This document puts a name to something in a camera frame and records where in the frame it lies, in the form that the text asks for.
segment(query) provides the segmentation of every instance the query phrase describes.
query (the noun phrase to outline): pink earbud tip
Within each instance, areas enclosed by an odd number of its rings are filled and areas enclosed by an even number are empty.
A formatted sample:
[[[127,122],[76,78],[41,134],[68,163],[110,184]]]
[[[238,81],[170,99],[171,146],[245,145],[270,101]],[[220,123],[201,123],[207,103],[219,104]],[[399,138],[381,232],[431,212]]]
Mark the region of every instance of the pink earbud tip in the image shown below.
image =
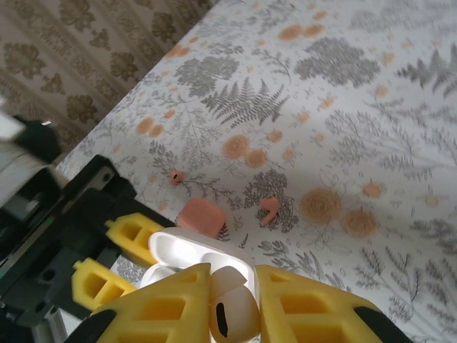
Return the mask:
[[[183,181],[183,173],[179,170],[170,170],[170,183],[176,186],[179,182]]]

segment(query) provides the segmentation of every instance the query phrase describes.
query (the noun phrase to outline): open case lid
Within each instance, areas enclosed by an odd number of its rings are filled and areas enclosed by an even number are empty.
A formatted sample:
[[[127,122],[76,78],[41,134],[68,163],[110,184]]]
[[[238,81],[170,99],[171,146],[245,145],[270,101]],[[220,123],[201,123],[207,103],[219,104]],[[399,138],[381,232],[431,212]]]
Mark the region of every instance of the open case lid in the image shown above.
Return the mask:
[[[247,280],[245,286],[255,294],[254,260],[245,251],[202,234],[169,227],[149,237],[149,251],[158,264],[185,269],[198,263],[211,263],[211,273],[225,267],[236,268]]]

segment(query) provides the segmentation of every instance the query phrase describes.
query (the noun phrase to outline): airpods case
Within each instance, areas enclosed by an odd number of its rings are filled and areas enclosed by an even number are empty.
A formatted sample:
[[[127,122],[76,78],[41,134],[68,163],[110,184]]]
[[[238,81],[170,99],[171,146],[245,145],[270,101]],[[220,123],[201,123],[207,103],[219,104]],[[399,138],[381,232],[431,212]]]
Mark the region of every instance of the airpods case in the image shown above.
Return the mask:
[[[149,251],[158,262],[141,280],[141,288],[198,263],[210,263],[211,273],[232,266],[247,280],[246,286],[255,297],[254,260],[244,250],[201,234],[170,227],[149,237]]]

